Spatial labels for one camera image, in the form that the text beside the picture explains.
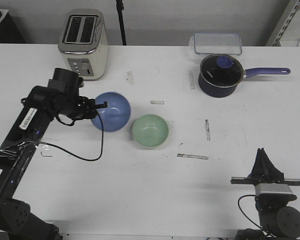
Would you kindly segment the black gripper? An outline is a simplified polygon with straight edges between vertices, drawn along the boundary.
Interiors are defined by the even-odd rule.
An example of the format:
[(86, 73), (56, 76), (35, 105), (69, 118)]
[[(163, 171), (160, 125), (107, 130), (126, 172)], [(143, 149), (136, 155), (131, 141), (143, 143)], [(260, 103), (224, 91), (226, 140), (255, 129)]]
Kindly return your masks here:
[(94, 119), (97, 116), (97, 109), (104, 109), (107, 107), (107, 101), (96, 103), (93, 98), (79, 96), (74, 110), (69, 114), (69, 118), (72, 120)]
[[(268, 181), (258, 179), (262, 177), (263, 173)], [(289, 187), (299, 187), (300, 179), (286, 179), (284, 173), (279, 171), (270, 161), (265, 150), (258, 148), (254, 165), (248, 177), (232, 177), (230, 183), (233, 185), (253, 185), (254, 187), (258, 184), (286, 184)], [(254, 199), (256, 208), (283, 208), (289, 203), (289, 201), (262, 200), (256, 196)]]

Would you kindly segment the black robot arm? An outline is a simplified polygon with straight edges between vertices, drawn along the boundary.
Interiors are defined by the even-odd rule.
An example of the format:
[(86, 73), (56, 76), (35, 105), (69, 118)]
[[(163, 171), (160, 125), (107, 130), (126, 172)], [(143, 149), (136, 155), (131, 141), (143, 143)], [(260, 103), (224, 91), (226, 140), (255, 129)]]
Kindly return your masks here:
[(259, 224), (252, 221), (240, 206), (240, 201), (248, 195), (239, 197), (239, 210), (257, 229), (239, 229), (236, 240), (297, 240), (300, 237), (300, 212), (288, 206), (297, 200), (290, 187), (299, 187), (300, 179), (285, 178), (263, 148), (257, 149), (251, 173), (247, 177), (232, 177), (230, 183), (254, 186), (255, 194), (251, 196), (259, 217)]
[(21, 101), (22, 111), (0, 146), (0, 230), (10, 240), (62, 239), (57, 226), (35, 216), (29, 204), (13, 196), (53, 120), (60, 115), (72, 122), (94, 119), (98, 109), (108, 106), (80, 96), (83, 84), (78, 73), (56, 68), (47, 86), (35, 86)]

